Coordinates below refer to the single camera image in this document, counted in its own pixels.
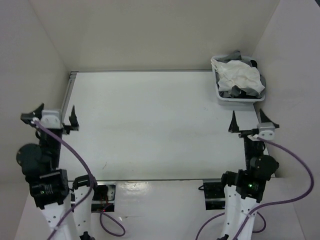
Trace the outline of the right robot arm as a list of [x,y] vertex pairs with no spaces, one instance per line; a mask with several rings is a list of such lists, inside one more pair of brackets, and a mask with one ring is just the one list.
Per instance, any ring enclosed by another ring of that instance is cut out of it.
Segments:
[[245,169],[226,171],[221,177],[219,192],[225,196],[225,220],[220,239],[249,240],[256,217],[255,207],[262,202],[266,183],[279,168],[279,163],[264,153],[263,139],[273,140],[280,126],[259,111],[256,128],[241,130],[233,114],[228,131],[243,139]]

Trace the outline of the white pleated skirt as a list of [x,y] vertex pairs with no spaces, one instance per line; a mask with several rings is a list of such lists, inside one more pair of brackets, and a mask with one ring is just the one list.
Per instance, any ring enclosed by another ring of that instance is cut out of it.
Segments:
[[265,86],[261,83],[260,72],[256,67],[240,61],[230,60],[227,63],[211,60],[211,65],[218,73],[218,86],[221,92],[230,92],[233,87],[254,90],[260,94]]

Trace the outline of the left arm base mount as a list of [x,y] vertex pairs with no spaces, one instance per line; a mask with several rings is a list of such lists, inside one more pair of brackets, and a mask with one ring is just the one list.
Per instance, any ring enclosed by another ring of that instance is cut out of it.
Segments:
[[111,213],[115,211],[115,195],[116,185],[115,184],[102,184],[99,183],[95,188],[92,202],[91,211],[103,211]]

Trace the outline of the grey skirt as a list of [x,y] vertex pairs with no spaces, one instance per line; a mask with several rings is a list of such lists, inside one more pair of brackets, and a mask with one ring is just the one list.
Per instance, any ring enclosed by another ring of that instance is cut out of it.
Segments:
[[[244,61],[242,61],[242,57],[243,55],[241,54],[241,52],[239,50],[235,50],[233,51],[232,53],[228,54],[228,55],[231,55],[229,57],[226,57],[226,58],[223,58],[221,60],[218,60],[219,62],[223,62],[223,63],[228,63],[229,61],[231,60],[239,60],[241,62],[244,63]],[[258,66],[254,66],[254,62],[253,63],[246,63],[248,65],[250,65],[251,67],[256,67],[257,70],[258,70]],[[263,76],[261,73],[260,73],[260,81],[262,83],[262,77]],[[224,93],[224,97],[233,97],[233,98],[240,98],[240,97],[243,97],[243,95],[250,95],[250,96],[255,96],[255,97],[260,97],[261,96],[261,93],[257,93],[256,91],[254,90],[251,90],[251,89],[240,89],[236,86],[234,86],[231,91],[226,91]]]

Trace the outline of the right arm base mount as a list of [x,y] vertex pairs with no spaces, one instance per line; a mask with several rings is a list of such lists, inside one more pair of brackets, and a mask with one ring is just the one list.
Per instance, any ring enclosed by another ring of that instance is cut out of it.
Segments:
[[204,194],[207,211],[225,209],[225,192],[220,179],[204,179],[198,190]]

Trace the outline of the white laundry basket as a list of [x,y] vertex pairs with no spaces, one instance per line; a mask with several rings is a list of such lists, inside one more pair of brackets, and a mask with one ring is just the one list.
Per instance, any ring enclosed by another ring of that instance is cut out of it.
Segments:
[[[216,55],[213,56],[211,58],[211,60],[215,59],[217,61],[220,61],[224,58],[228,58],[229,56],[231,56],[232,54],[229,55]],[[254,66],[258,66],[257,62],[250,56],[242,56],[241,57],[241,61],[244,61],[244,63],[253,63],[254,62]],[[218,85],[218,80],[220,79],[220,77],[218,76],[218,73],[216,72],[216,70],[214,70],[214,68],[212,67],[212,72],[213,72],[213,76],[215,79],[215,92],[217,95],[217,99],[220,105],[241,105],[241,104],[254,104],[257,102],[262,102],[265,99],[265,90],[262,91],[262,93],[260,94],[260,97],[255,97],[255,96],[251,96],[251,95],[243,95],[240,97],[224,97],[225,95],[225,91],[219,91],[219,85]],[[265,87],[266,86],[266,80],[263,76],[261,76],[262,78],[262,85]]]

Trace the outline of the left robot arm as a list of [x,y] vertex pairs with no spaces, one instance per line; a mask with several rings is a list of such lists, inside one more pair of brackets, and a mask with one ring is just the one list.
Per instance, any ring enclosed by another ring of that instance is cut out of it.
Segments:
[[[73,109],[70,124],[64,124],[62,112],[46,110],[41,104],[20,116],[22,122],[35,129],[38,143],[23,145],[16,154],[30,196],[45,217],[50,229],[50,240],[92,240],[92,200],[100,188],[83,158],[63,139],[80,126]],[[59,167],[61,147],[69,150],[82,164],[86,174],[76,177],[69,185],[67,170]]]

